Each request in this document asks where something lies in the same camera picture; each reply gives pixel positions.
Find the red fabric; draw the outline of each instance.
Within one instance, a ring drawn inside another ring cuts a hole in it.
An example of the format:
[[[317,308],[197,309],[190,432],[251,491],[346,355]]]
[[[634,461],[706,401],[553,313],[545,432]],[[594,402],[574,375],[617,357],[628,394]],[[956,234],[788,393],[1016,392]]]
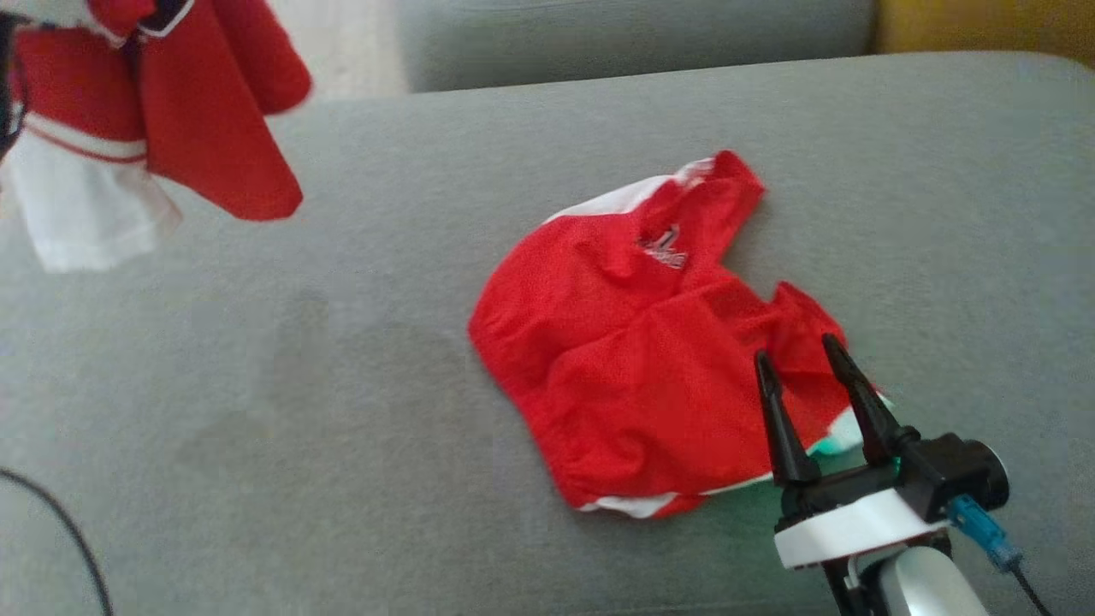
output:
[[[633,211],[546,222],[491,277],[472,341],[572,507],[681,495],[664,516],[768,474],[759,349],[807,445],[848,406],[821,346],[843,340],[837,323],[786,282],[762,300],[719,263],[762,191],[724,151]]]
[[[265,8],[254,0],[243,4]],[[296,211],[303,195],[266,127],[260,101],[277,111],[299,103],[311,86],[308,70],[268,9],[234,10],[226,16],[221,22],[211,0],[196,0],[166,37],[145,44],[140,93],[149,170],[189,186],[238,218],[284,218]],[[238,36],[247,28],[250,36]],[[243,56],[237,56],[233,42],[246,49]],[[279,61],[263,72],[253,60],[260,54]],[[285,61],[289,57],[296,62]],[[283,92],[270,85],[279,79],[291,88]]]
[[[148,1],[89,5],[128,34]],[[303,196],[263,115],[303,101],[308,69],[264,0],[195,0],[178,14],[163,36],[141,35],[125,51],[84,30],[21,32],[30,111],[96,137],[146,139],[149,171],[235,217],[290,216]]]
[[[214,0],[212,7],[258,108],[268,115],[300,104],[312,78],[265,0]]]
[[[103,139],[145,138],[129,65],[102,36],[30,30],[19,34],[15,50],[23,71],[12,71],[12,95],[21,98],[20,78],[25,79],[35,114]]]

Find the black cable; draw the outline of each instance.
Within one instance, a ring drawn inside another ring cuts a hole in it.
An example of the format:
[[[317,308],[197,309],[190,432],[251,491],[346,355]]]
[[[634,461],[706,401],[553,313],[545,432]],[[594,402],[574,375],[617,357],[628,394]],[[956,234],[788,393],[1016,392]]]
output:
[[[91,574],[91,581],[95,584],[95,593],[99,595],[99,605],[103,608],[103,616],[114,616],[114,608],[111,607],[111,595],[106,592],[106,581],[103,580],[103,573],[99,570],[95,556],[91,554],[91,548],[88,547],[88,542],[83,538],[83,534],[80,533],[80,528],[76,525],[76,522],[72,521],[72,516],[65,511],[61,503],[48,490],[26,477],[13,470],[0,468],[0,478],[26,488],[34,496],[45,501],[49,505],[49,509],[54,510],[57,518],[65,524],[65,528],[69,532],[69,535],[72,536],[72,541],[76,542],[77,547],[80,548],[83,562],[88,566],[88,573]]]
[[[31,107],[30,82],[26,79],[26,68],[23,59],[15,51],[15,36],[26,20],[18,15],[0,11],[0,160],[15,144],[23,131],[23,119]],[[19,116],[12,117],[14,111],[12,79],[19,79],[22,100],[19,105]]]
[[[1052,614],[1049,613],[1049,608],[1046,607],[1046,604],[1038,598],[1038,593],[1034,592],[1034,588],[1030,586],[1030,582],[1028,582],[1026,576],[1023,574],[1023,570],[1019,569],[1018,563],[1012,567],[1012,573],[1015,574],[1015,580],[1019,583],[1019,586],[1023,588],[1023,592],[1027,594],[1027,597],[1030,598],[1030,603],[1034,604],[1038,614],[1041,616],[1052,616]]]

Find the white trim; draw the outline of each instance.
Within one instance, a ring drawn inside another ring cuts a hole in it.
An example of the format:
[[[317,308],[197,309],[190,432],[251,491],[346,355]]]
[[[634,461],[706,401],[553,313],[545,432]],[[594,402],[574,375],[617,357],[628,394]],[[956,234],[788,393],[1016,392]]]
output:
[[[704,497],[713,497],[715,495],[722,495],[723,492],[729,492],[730,490],[737,490],[737,489],[740,489],[740,488],[748,488],[749,486],[752,486],[753,484],[760,484],[762,481],[770,481],[771,479],[772,479],[772,474],[771,473],[765,473],[764,475],[761,475],[760,477],[754,477],[752,479],[746,479],[745,481],[741,481],[739,484],[735,484],[733,486],[727,486],[725,488],[715,488],[714,490],[707,490],[706,492],[702,492],[702,495]]]
[[[171,22],[166,26],[164,26],[163,30],[148,30],[147,27],[140,24],[138,24],[137,27],[140,28],[142,33],[153,38],[164,38],[169,34],[171,34],[171,31],[175,30],[175,26],[178,25],[180,22],[186,19],[186,15],[189,14],[191,9],[193,8],[194,8],[194,0],[189,0],[186,3],[186,5],[178,11],[178,13],[175,15],[175,19],[171,20]]]
[[[776,533],[775,550],[783,567],[794,569],[899,544],[947,524],[925,523],[889,488]]]
[[[634,211],[639,205],[646,202],[646,199],[650,198],[650,195],[657,191],[662,184],[672,179],[672,175],[657,175],[639,179],[634,184],[627,184],[622,188],[604,193],[601,196],[593,197],[578,205],[572,205],[544,220],[544,224],[564,216],[603,216]]]
[[[563,216],[604,216],[634,211],[646,202],[666,182],[675,181],[685,188],[691,188],[704,175],[711,172],[714,160],[713,158],[705,158],[690,162],[672,175],[655,175],[639,179],[638,182],[604,193],[578,205],[572,205],[544,220],[544,224]]]
[[[122,36],[115,34],[113,30],[106,27],[105,25],[99,23],[95,20],[92,20],[92,22],[89,24],[84,24],[84,27],[102,36],[103,38],[106,38],[106,42],[110,43],[111,47],[114,47],[115,49],[120,48],[123,45],[126,44],[126,40],[129,39],[128,36]]]
[[[584,505],[578,511],[588,512],[607,509],[611,511],[620,511],[632,518],[645,520],[661,511],[662,508],[671,503],[673,499],[679,496],[680,495],[678,492],[666,492],[665,495],[645,498],[601,497],[595,502]]]
[[[36,132],[20,136],[2,174],[48,271],[107,269],[154,249],[182,219],[143,161],[79,155]]]
[[[114,141],[94,135],[89,135],[79,128],[49,119],[34,112],[26,114],[24,124],[41,130],[65,144],[107,158],[136,158],[148,153],[148,141]]]

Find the embroidered logo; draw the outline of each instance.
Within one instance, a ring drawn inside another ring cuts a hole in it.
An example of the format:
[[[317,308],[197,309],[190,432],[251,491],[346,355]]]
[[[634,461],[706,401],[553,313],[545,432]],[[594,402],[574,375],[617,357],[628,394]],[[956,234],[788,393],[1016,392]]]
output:
[[[638,240],[638,245],[642,246],[643,252],[655,257],[659,263],[669,265],[673,269],[680,269],[684,266],[684,260],[688,259],[687,252],[673,252],[673,242],[677,241],[680,232],[680,226],[672,224],[657,241]]]

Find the gray sofa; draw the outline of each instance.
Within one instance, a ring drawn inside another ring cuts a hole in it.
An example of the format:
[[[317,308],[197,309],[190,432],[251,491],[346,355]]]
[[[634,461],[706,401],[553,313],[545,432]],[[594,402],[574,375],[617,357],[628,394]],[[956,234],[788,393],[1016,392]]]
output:
[[[738,151],[769,193],[725,263],[817,297],[926,434],[1006,461],[1000,512],[1090,614],[1095,74],[875,56],[325,103],[277,123],[279,223],[180,194],[164,249],[47,276],[0,230],[0,465],[57,491],[119,615],[831,615],[771,486],[665,521],[568,510],[464,327],[558,209]],[[855,456],[830,461],[852,464]],[[0,605],[95,614],[56,521],[0,487]],[[972,544],[992,614],[1031,614]]]
[[[399,0],[416,92],[863,54],[874,0]]]

